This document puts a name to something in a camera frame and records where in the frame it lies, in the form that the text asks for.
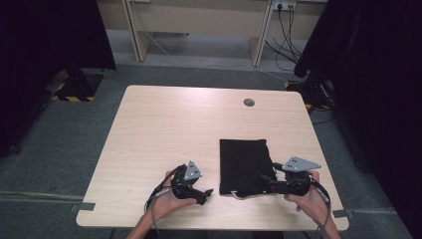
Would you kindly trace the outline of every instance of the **wrist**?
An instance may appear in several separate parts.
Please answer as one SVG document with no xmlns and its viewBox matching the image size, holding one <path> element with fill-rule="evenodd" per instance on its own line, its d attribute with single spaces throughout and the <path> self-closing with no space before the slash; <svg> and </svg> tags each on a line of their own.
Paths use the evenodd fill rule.
<svg viewBox="0 0 422 239">
<path fill-rule="evenodd" d="M 320 217 L 314 220 L 316 225 L 321 229 L 324 228 L 330 221 L 332 221 L 331 215 L 326 215 L 324 217 Z"/>
<path fill-rule="evenodd" d="M 322 232 L 322 238 L 323 239 L 337 239 L 340 238 L 339 234 L 338 234 L 338 230 L 337 227 L 334 223 L 334 221 L 332 220 L 331 216 L 328 217 L 328 219 L 323 221 L 322 224 L 318 225 L 321 232 Z"/>
<path fill-rule="evenodd" d="M 152 214 L 152 210 L 148 208 L 145 214 L 142 215 L 141 220 L 143 223 L 152 226 L 154 224 L 154 219 L 155 221 L 157 220 L 157 218 L 154 218 L 154 216 L 155 215 Z"/>
<path fill-rule="evenodd" d="M 152 214 L 146 212 L 139 218 L 136 226 L 132 229 L 126 239 L 143 238 L 148 233 L 153 224 L 154 222 L 152 219 Z"/>
</svg>

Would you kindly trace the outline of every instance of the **power socket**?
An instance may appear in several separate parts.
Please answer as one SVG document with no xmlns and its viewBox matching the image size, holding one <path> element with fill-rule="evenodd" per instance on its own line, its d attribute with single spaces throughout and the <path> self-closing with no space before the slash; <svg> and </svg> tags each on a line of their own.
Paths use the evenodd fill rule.
<svg viewBox="0 0 422 239">
<path fill-rule="evenodd" d="M 274 10 L 279 11 L 279 4 L 283 5 L 282 11 L 295 10 L 297 0 L 276 0 L 274 2 Z"/>
</svg>

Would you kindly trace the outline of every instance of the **wire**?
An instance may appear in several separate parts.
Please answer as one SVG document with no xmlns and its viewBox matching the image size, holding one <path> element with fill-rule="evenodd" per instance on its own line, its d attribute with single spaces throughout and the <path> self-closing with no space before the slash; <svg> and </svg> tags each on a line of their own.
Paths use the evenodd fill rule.
<svg viewBox="0 0 422 239">
<path fill-rule="evenodd" d="M 111 229 L 111 233 L 109 234 L 108 239 L 112 239 L 112 237 L 114 236 L 114 232 L 115 232 L 115 228 Z"/>
<path fill-rule="evenodd" d="M 174 175 L 174 173 L 176 173 L 176 171 L 179 169 L 180 166 L 177 166 L 176 168 L 174 168 L 173 170 L 171 170 L 165 177 L 164 180 L 161 181 L 160 184 L 158 184 L 157 187 L 155 187 L 155 190 L 160 191 L 162 188 L 164 188 L 162 185 L 164 185 L 164 183 L 167 181 L 168 178 L 170 178 L 172 175 Z"/>
<path fill-rule="evenodd" d="M 313 112 L 313 111 L 318 111 L 318 112 L 328 112 L 328 111 L 330 111 L 330 108 L 329 108 L 329 106 L 324 106 L 324 105 L 315 105 L 315 104 L 313 104 L 313 105 L 308 105 L 309 106 L 309 108 L 308 108 L 308 115 L 311 115 L 311 113 Z"/>
<path fill-rule="evenodd" d="M 130 3 L 130 6 L 131 6 L 131 8 L 133 9 L 133 1 L 132 0 L 127 0 L 127 1 L 129 1 L 129 3 Z M 136 21 L 133 21 L 133 24 L 135 25 L 135 29 L 137 29 L 137 27 L 136 27 Z M 147 32 L 147 29 L 146 29 L 146 27 L 145 26 L 143 26 L 143 29 L 145 29 L 145 31 L 144 31 L 144 33 L 146 34 L 146 36 L 149 38 L 149 39 L 151 39 L 151 41 L 165 54 L 165 55 L 167 55 L 167 56 L 169 56 L 169 57 L 172 57 L 167 51 L 165 51 L 153 38 L 152 38 L 152 36 L 151 35 L 149 35 L 148 34 L 148 32 Z M 268 75 L 268 76 L 270 76 L 270 77 L 273 77 L 273 78 L 276 78 L 276 79 L 279 79 L 279 80 L 281 80 L 281 81 L 283 81 L 283 82 L 285 82 L 285 83 L 288 83 L 288 84 L 298 84 L 299 82 L 289 82 L 289 81 L 287 81 L 287 80 L 285 80 L 285 79 L 282 79 L 282 78 L 280 78 L 280 77 L 278 77 L 278 76 L 276 76 L 276 75 L 273 75 L 273 74 L 271 74 L 271 73 L 268 73 L 268 72 L 265 72 L 265 71 L 261 71 L 261 70 L 259 70 L 259 69 L 255 69 L 255 68 L 252 68 L 252 67 L 248 67 L 248 66 L 245 66 L 245 65 L 241 65 L 241 64 L 236 64 L 236 65 L 204 65 L 204 66 L 200 66 L 200 65 L 194 65 L 194 64 L 180 64 L 180 63 L 177 63 L 177 62 L 174 62 L 173 60 L 171 60 L 170 59 L 170 62 L 172 63 L 172 64 L 174 64 L 174 65 L 176 65 L 176 66 L 181 66 L 181 67 L 193 67 L 193 68 L 234 68 L 234 67 L 243 67 L 243 68 L 247 68 L 247 69 L 250 69 L 250 70 L 253 70 L 253 71 L 256 71 L 256 72 L 260 72 L 260 73 L 263 73 L 263 74 L 266 74 L 266 75 Z"/>
<path fill-rule="evenodd" d="M 307 237 L 307 239 L 311 239 L 311 237 L 310 237 L 310 235 L 308 235 L 308 233 L 307 232 L 302 232 L 302 234 L 304 234 L 306 237 Z"/>
<path fill-rule="evenodd" d="M 287 56 L 286 54 L 284 54 L 284 53 L 282 53 L 282 52 L 280 52 L 280 50 L 277 50 L 277 49 L 275 49 L 273 46 L 271 46 L 270 45 L 270 43 L 268 43 L 267 41 L 265 41 L 265 43 L 271 48 L 271 49 L 273 49 L 273 51 L 275 51 L 276 53 L 278 53 L 278 54 L 280 54 L 280 55 L 282 55 L 283 57 L 285 57 L 285 58 L 287 58 L 287 59 L 289 59 L 291 62 L 293 62 L 294 60 L 291 58 L 291 57 L 289 57 L 289 56 Z"/>
<path fill-rule="evenodd" d="M 329 119 L 329 120 L 326 120 L 326 121 L 313 122 L 313 125 L 322 124 L 322 123 L 330 122 L 330 121 L 333 121 L 333 120 L 334 119 Z"/>
<path fill-rule="evenodd" d="M 271 49 L 273 49 L 276 53 L 277 53 L 277 55 L 276 55 L 276 65 L 277 65 L 277 67 L 280 69 L 280 70 L 282 70 L 282 71 L 287 71 L 287 72 L 294 72 L 294 70 L 290 70 L 290 69 L 285 69 L 285 68 L 282 68 L 282 67 L 280 67 L 280 65 L 279 65 L 279 61 L 278 61 L 278 58 L 279 58 L 279 55 L 282 55 L 282 56 L 284 56 L 284 57 L 286 57 L 287 59 L 289 59 L 289 60 L 293 60 L 292 58 L 290 58 L 290 57 L 288 57 L 287 55 L 285 55 L 284 53 L 282 53 L 282 52 L 280 52 L 279 50 L 277 50 L 277 49 L 275 49 L 275 48 L 273 48 L 271 45 L 270 45 L 270 43 L 268 43 L 267 41 L 265 41 L 265 43 L 271 48 Z"/>
<path fill-rule="evenodd" d="M 282 21 L 282 17 L 281 17 L 281 10 L 279 10 L 279 21 L 280 21 L 280 25 L 282 27 L 282 32 L 283 32 L 283 36 L 285 37 L 284 42 L 280 45 L 276 40 L 276 44 L 280 46 L 280 50 L 284 49 L 285 51 L 288 51 L 292 54 L 292 57 L 289 58 L 293 63 L 297 63 L 298 62 L 298 57 L 302 55 L 302 52 L 299 51 L 295 45 L 292 42 L 292 26 L 293 23 L 295 21 L 295 10 L 292 6 L 289 6 L 289 31 L 288 33 L 286 33 L 283 21 Z M 286 49 L 284 46 L 285 44 L 288 44 L 288 47 L 290 49 Z"/>
<path fill-rule="evenodd" d="M 151 203 L 150 203 L 150 205 L 153 207 L 154 205 L 153 205 L 153 203 L 154 203 L 154 201 L 155 201 L 155 196 L 151 196 L 148 200 L 147 200 L 147 202 L 145 202 L 145 205 L 143 206 L 143 213 L 146 213 L 146 209 L 147 209 L 147 204 L 148 204 L 148 201 L 149 200 L 151 200 Z M 160 232 L 159 232 L 159 229 L 158 229 L 158 227 L 157 227 L 157 225 L 156 225 L 156 221 L 155 221 L 155 216 L 154 216 L 154 210 L 151 210 L 151 215 L 152 215 L 152 225 L 155 227 L 155 231 L 157 232 L 157 234 L 158 235 L 160 235 Z"/>
<path fill-rule="evenodd" d="M 311 184 L 316 188 L 320 196 L 326 202 L 327 214 L 326 214 L 325 222 L 323 223 L 322 228 L 321 228 L 322 230 L 324 230 L 326 223 L 328 222 L 329 214 L 331 213 L 331 199 L 329 198 L 328 192 L 325 190 L 325 188 L 323 188 L 323 186 L 318 181 L 316 181 L 313 178 L 311 179 L 311 181 L 312 181 Z M 319 226 L 316 228 L 316 238 L 317 238 L 318 231 L 319 231 Z"/>
</svg>

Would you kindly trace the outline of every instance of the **black curtain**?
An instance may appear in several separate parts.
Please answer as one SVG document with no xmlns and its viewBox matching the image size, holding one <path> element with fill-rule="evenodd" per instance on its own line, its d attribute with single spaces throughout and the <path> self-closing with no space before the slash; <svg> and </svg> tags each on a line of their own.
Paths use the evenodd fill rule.
<svg viewBox="0 0 422 239">
<path fill-rule="evenodd" d="M 0 155 L 23 133 L 45 86 L 78 68 L 115 70 L 97 1 L 0 1 Z"/>
<path fill-rule="evenodd" d="M 311 89 L 332 81 L 351 148 L 415 238 L 422 234 L 421 12 L 417 0 L 328 0 L 295 68 L 299 77 L 310 72 Z"/>
</svg>

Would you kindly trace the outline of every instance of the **wooden table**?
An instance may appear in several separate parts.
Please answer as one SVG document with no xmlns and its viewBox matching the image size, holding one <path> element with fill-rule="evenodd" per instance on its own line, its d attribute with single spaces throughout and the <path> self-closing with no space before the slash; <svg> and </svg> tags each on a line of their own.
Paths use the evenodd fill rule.
<svg viewBox="0 0 422 239">
<path fill-rule="evenodd" d="M 252 99 L 253 107 L 244 105 Z M 265 138 L 272 161 L 299 156 L 319 163 L 332 210 L 342 209 L 301 96 L 292 92 L 175 87 L 128 87 L 112 124 L 81 210 L 81 226 L 133 227 L 167 170 L 193 160 L 203 172 L 194 185 L 214 188 L 205 205 L 162 219 L 162 229 L 315 230 L 283 195 L 246 200 L 220 196 L 219 140 Z M 339 230 L 346 218 L 334 218 Z"/>
</svg>

